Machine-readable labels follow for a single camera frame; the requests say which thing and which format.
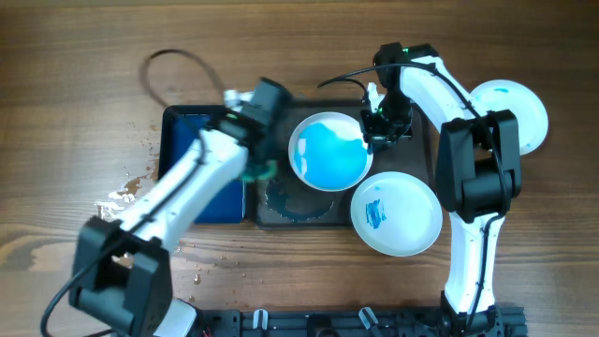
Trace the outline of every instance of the blue paint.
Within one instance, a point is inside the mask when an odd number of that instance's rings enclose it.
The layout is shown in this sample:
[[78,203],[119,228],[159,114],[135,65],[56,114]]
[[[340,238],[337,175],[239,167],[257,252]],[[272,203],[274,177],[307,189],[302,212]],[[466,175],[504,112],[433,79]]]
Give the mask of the blue paint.
[[322,123],[306,127],[299,135],[306,140],[306,151],[301,155],[296,147],[294,162],[301,170],[305,159],[308,183],[324,189],[344,189],[354,183],[366,167],[367,152],[362,139],[346,140]]
[[387,220],[387,217],[385,216],[385,206],[381,203],[381,199],[366,204],[366,221],[370,226],[377,229],[381,225],[381,222],[385,220]]

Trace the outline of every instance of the white plate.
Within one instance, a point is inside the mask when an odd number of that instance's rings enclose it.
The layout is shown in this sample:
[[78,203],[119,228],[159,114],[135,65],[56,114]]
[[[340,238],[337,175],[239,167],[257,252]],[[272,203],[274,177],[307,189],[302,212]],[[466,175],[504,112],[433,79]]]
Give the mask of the white plate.
[[360,129],[358,121],[356,121],[355,119],[353,119],[352,117],[350,117],[346,114],[339,113],[339,112],[317,113],[315,115],[312,115],[312,116],[306,118],[301,123],[299,123],[299,125],[296,127],[296,129],[291,134],[291,138],[289,139],[289,147],[287,149],[288,156],[289,156],[289,164],[291,164],[291,168],[296,173],[296,175],[310,187],[315,188],[320,191],[325,191],[325,192],[343,191],[343,190],[350,188],[350,187],[354,186],[355,184],[361,182],[362,179],[364,179],[364,177],[366,177],[366,174],[368,174],[368,171],[371,169],[371,165],[373,164],[373,155],[372,154],[367,154],[366,165],[364,167],[364,170],[361,172],[361,174],[359,174],[359,176],[353,182],[348,183],[345,186],[343,186],[343,188],[326,188],[323,186],[314,185],[306,180],[306,178],[304,176],[307,172],[307,169],[310,169],[310,168],[308,168],[307,164],[304,168],[299,168],[295,163],[294,155],[296,153],[297,148],[301,149],[301,146],[305,147],[305,140],[300,139],[301,133],[308,126],[315,125],[315,124],[324,125],[326,128],[333,131],[335,133],[335,136],[337,136],[337,138],[339,138],[339,139],[345,139],[345,140],[360,139],[362,141],[362,147],[364,149],[368,149],[368,144],[363,139],[362,131]]
[[508,80],[487,81],[477,86],[472,97],[493,111],[510,110],[518,119],[520,154],[543,143],[549,119],[543,102],[529,88]]
[[365,180],[352,197],[351,218],[362,240],[390,256],[425,251],[443,225],[441,204],[431,189],[399,172],[383,172]]

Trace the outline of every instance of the tray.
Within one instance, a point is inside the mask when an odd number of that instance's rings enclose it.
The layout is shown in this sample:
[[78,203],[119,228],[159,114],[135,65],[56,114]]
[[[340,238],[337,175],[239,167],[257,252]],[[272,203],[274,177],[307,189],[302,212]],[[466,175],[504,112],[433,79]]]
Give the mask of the tray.
[[[187,120],[202,126],[208,115],[216,110],[223,110],[220,105],[206,106],[172,106],[167,108],[162,117],[162,135],[160,139],[160,158],[158,163],[158,179],[181,158],[195,135],[179,120],[168,113],[168,109],[177,109]],[[245,217],[245,185],[234,181],[225,186],[197,217],[196,224],[238,224]]]
[[[287,143],[295,127],[307,117],[325,111],[345,113],[360,120],[366,109],[360,100],[295,101],[277,129],[277,145],[281,149],[279,173],[268,182],[248,186],[248,217],[263,229],[331,229],[351,227],[349,206],[359,184],[341,192],[321,192],[303,183],[289,165]],[[432,186],[429,122],[416,112],[410,139],[377,153],[366,178],[383,171],[399,171],[417,177]]]

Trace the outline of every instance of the wood grain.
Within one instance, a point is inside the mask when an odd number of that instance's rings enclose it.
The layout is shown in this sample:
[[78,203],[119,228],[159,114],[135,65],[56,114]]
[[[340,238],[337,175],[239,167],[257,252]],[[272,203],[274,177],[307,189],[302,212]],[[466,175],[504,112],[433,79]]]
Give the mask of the wood grain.
[[[380,44],[396,40],[431,43],[468,89],[511,79],[541,97],[549,135],[522,158],[495,295],[525,307],[531,336],[596,336],[597,7],[456,0],[0,10],[0,336],[38,335],[97,203],[128,207],[109,193],[136,177],[136,197],[152,185],[162,111],[137,83],[144,56],[186,48],[230,88],[250,90],[266,76],[295,93],[348,96],[358,92],[314,86],[367,66]],[[158,61],[152,79],[173,103],[218,102],[201,71],[176,57]],[[433,247],[408,258],[381,256],[353,231],[195,227],[172,260],[173,281],[176,296],[207,309],[435,304],[449,248],[448,223]],[[100,327],[65,303],[51,319],[61,336]]]
[[164,5],[223,5],[223,4],[280,4],[280,3],[360,3],[368,0],[3,0],[0,7],[128,7]]

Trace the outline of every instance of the bowl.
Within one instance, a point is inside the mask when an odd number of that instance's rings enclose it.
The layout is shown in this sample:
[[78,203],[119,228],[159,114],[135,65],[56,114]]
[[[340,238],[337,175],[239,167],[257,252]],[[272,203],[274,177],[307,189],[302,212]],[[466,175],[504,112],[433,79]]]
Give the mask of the bowl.
[[303,120],[289,139],[289,163],[298,178],[325,192],[346,190],[366,177],[373,155],[358,121],[339,112]]
[[350,212],[359,237],[389,256],[424,252],[443,226],[441,204],[431,189],[400,172],[378,173],[361,183]]
[[541,99],[529,88],[508,80],[487,81],[471,93],[491,110],[510,110],[518,120],[520,154],[538,148],[547,136],[549,119]]

